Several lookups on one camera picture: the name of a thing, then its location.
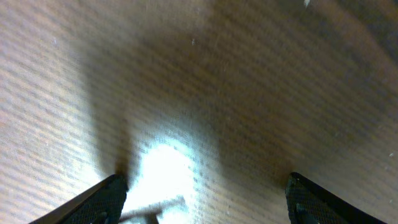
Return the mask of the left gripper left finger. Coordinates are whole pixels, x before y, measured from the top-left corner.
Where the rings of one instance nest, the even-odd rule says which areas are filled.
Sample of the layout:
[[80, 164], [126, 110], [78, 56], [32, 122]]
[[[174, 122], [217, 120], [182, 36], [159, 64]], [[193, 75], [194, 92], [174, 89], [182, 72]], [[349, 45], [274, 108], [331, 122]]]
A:
[[113, 174], [33, 222], [35, 224], [118, 223], [127, 190], [125, 178]]

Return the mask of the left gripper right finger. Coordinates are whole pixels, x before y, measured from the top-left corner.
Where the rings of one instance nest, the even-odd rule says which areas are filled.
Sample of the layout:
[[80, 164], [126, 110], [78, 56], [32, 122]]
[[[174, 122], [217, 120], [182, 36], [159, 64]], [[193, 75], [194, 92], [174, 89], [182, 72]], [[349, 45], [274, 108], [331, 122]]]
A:
[[291, 224], [382, 223], [298, 172], [290, 173], [285, 197]]

